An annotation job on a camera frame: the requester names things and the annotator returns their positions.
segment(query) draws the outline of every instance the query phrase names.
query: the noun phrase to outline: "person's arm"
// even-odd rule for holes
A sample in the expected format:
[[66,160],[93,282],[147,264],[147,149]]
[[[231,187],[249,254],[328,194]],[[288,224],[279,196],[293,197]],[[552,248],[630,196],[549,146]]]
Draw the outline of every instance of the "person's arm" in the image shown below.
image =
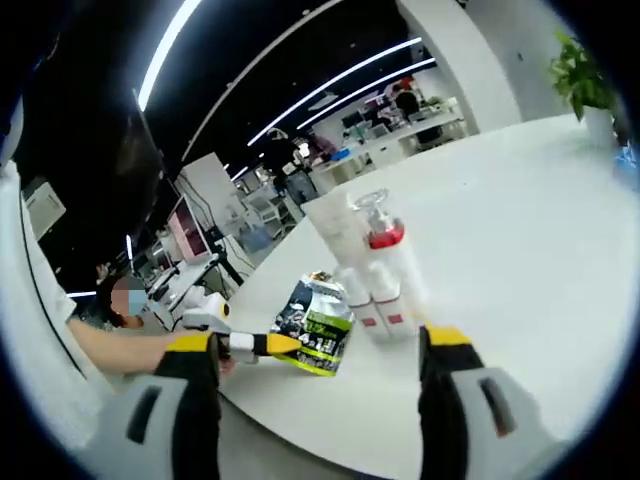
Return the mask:
[[111,373],[153,373],[167,345],[184,335],[202,332],[181,331],[167,335],[129,337],[99,330],[72,318],[69,330],[100,370]]

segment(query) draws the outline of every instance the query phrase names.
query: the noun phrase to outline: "white table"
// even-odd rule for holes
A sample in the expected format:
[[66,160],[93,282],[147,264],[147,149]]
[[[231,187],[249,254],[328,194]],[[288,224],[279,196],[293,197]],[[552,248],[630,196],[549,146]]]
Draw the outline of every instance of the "white table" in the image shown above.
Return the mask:
[[364,145],[360,145],[356,148],[351,149],[349,155],[345,158],[337,161],[330,162],[329,164],[322,164],[317,168],[314,168],[311,173],[312,180],[316,183],[316,187],[323,190],[322,193],[326,193],[326,191],[331,190],[336,186],[337,183],[334,174],[336,169],[339,169],[340,173],[344,173],[344,176],[352,180],[355,178],[355,166],[353,165],[354,160],[360,158],[362,155],[367,153],[371,154],[376,151],[380,151],[385,148],[393,148],[394,151],[398,150],[397,156],[398,160],[407,156],[401,153],[399,142],[407,137],[411,137],[425,130],[429,130],[431,128],[440,127],[442,125],[446,125],[451,122],[455,122],[458,120],[462,120],[462,116],[459,112],[453,111],[443,111],[433,117],[426,118],[419,122],[408,125],[399,130],[395,130],[383,137],[377,138],[375,140],[369,140]]
[[[386,186],[431,290],[432,320],[469,335],[487,366],[572,439],[593,419],[633,338],[640,264],[636,195],[572,116],[516,125],[416,155],[338,188]],[[235,328],[265,331],[298,277],[332,270],[304,220],[231,300]],[[385,478],[418,478],[417,357],[378,352],[356,328],[335,378],[275,359],[240,365],[222,392],[298,447]],[[310,415],[317,408],[321,416]]]

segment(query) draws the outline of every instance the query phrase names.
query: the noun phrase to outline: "white round table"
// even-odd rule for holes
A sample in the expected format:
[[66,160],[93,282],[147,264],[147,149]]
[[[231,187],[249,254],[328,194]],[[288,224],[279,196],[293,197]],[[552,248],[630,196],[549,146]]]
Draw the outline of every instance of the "white round table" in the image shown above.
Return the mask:
[[[434,323],[471,337],[485,365],[537,400],[543,425],[576,438],[616,382],[632,340],[640,208],[572,116],[470,137],[357,178],[389,188],[431,292]],[[335,260],[304,220],[231,299],[234,328],[267,330],[300,275]],[[416,479],[417,353],[380,351],[358,327],[335,378],[275,359],[240,365],[222,392],[319,457]]]

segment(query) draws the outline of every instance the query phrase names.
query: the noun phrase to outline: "potted plant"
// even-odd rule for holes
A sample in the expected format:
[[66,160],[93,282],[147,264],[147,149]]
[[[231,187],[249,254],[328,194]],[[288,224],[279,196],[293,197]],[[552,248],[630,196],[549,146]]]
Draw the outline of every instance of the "potted plant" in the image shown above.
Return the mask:
[[579,121],[584,117],[594,143],[614,143],[611,108],[614,92],[598,69],[594,58],[578,41],[562,32],[556,37],[562,44],[560,56],[551,60],[549,71],[554,88],[571,105]]

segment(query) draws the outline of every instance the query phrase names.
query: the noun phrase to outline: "plastic bottle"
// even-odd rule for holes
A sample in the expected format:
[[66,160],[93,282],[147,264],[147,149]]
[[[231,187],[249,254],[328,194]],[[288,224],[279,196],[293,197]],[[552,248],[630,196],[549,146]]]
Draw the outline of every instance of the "plastic bottle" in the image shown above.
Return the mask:
[[338,267],[334,272],[334,278],[344,288],[347,305],[364,327],[364,331],[376,342],[389,341],[389,329],[356,269]]
[[401,282],[383,262],[374,261],[367,266],[367,283],[391,336],[406,338],[415,335],[417,328],[402,298]]
[[369,256],[384,262],[400,280],[403,300],[418,326],[426,321],[428,292],[404,223],[383,208],[388,193],[382,189],[365,195],[353,208],[361,213]]

